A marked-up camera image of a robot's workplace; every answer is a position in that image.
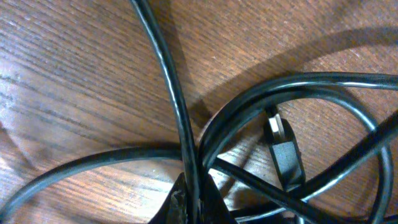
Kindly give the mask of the black USB cable long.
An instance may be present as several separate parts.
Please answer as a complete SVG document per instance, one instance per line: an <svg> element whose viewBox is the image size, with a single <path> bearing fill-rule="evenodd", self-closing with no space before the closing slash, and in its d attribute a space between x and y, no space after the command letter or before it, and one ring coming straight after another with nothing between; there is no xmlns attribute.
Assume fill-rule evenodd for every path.
<svg viewBox="0 0 398 224"><path fill-rule="evenodd" d="M149 3L145 0L130 0L130 3L135 9L137 17L142 22L144 30L147 32L161 71L164 74L165 86L169 92L170 104L174 111L181 144L181 155L188 189L188 222L197 223L201 190L198 154L177 70Z"/></svg>

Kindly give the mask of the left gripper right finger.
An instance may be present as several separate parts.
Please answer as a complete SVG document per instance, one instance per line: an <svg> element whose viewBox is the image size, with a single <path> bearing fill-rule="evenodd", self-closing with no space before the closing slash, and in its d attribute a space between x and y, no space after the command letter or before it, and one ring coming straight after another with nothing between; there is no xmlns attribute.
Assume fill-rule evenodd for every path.
<svg viewBox="0 0 398 224"><path fill-rule="evenodd" d="M205 176L200 196L200 220L203 224L237 224L210 174Z"/></svg>

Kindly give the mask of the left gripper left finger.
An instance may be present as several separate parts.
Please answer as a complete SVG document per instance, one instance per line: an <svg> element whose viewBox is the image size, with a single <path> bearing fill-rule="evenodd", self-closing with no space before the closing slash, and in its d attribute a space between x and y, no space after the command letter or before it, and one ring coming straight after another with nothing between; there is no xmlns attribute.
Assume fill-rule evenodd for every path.
<svg viewBox="0 0 398 224"><path fill-rule="evenodd" d="M181 173L161 208L148 224L186 224L188 222L187 195L185 174Z"/></svg>

